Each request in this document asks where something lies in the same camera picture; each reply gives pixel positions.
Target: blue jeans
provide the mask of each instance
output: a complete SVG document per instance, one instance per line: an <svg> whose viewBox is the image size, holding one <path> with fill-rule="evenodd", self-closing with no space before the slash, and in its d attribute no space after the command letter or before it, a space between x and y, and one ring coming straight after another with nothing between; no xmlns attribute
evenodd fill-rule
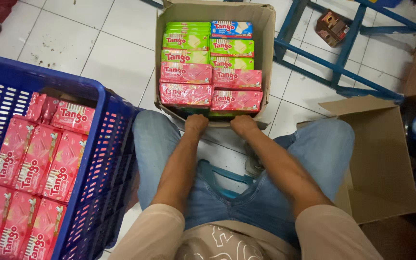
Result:
<svg viewBox="0 0 416 260"><path fill-rule="evenodd" d="M165 115L151 110L137 115L133 134L141 177L137 194L145 210L157 192L163 168L181 134ZM330 200L335 198L354 146L354 132L349 124L321 119L274 141L301 162ZM265 171L240 196L226 198L208 184L201 167L197 168L187 201L185 228L220 220L241 221L293 245L298 242L291 206Z"/></svg>

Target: blue basket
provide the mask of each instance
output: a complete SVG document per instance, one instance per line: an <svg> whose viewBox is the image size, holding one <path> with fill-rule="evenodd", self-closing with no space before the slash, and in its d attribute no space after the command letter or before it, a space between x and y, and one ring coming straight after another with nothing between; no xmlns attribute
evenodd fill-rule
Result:
<svg viewBox="0 0 416 260"><path fill-rule="evenodd" d="M9 120L25 115L32 92L51 87L97 101L53 260L101 257L115 245L136 162L131 125L137 107L99 82L0 57L0 148Z"/></svg>

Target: blue metal shelf frame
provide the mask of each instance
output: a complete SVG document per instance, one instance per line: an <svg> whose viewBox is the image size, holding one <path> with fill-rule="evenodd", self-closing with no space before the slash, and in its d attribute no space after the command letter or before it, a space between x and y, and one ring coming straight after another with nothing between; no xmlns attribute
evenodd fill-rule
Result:
<svg viewBox="0 0 416 260"><path fill-rule="evenodd" d="M335 89L336 92L343 96L343 97L353 97L353 96L366 96L366 95L373 95L375 97L384 98L384 99L391 99L395 100L396 102L401 103L403 101L403 96L400 94L397 94L393 91L390 91L372 81L369 81L359 75L356 75L346 69L344 69L344 66L346 65L346 62L348 60L348 57L351 53L352 47L354 45L355 39L357 37L357 34L360 32L362 35L373 35L373 34L393 34L393 33L416 33L416 23L413 21L410 21L406 19L405 17L402 17L401 15L398 15L396 13L393 13L392 11L380 7L368 0L354 0L358 3L360 3L359 8L357 9L356 15L354 17L354 20L351 20L346 17L341 17L343 21L345 21L349 26L350 30L347 33L344 41L341 43L341 53L338 56L338 60L336 64L333 64L331 62L327 62L326 60L323 60L315 55L312 55L304 50L301 50L300 48L297 48L290 44L290 40L292 39L293 33L296 29L296 26L299 22L299 19L301 18L301 15L303 14L303 11L306 6L323 13L327 10L326 7L323 7L321 5L318 5L314 2L311 2L310 0L294 0L290 10L288 11L288 14L285 18L285 21L282 24L282 27L280 29L279 35L277 38L274 39L274 51L275 56L273 58L274 62L279 63L282 66L285 66L287 68L290 68L292 70L297 71L298 73L303 74L304 76L311 78L319 83L322 83L332 89ZM375 11L386 15L390 17L393 20L396 20L405 26L375 26L375 27L366 27L362 25L362 21L364 20L364 15L366 9L371 8ZM331 80L324 79L322 77L319 77L305 69L302 69L290 62L286 62L282 59L282 57L285 55L286 50L291 50L292 52L295 52L305 58L310 59L313 62L317 62L327 68L330 68L333 70L333 76ZM344 87L339 86L338 82L340 81L341 75L345 75L347 77L350 77L351 79L354 79L364 85L367 85L373 90L370 89L359 89L355 87Z"/></svg>

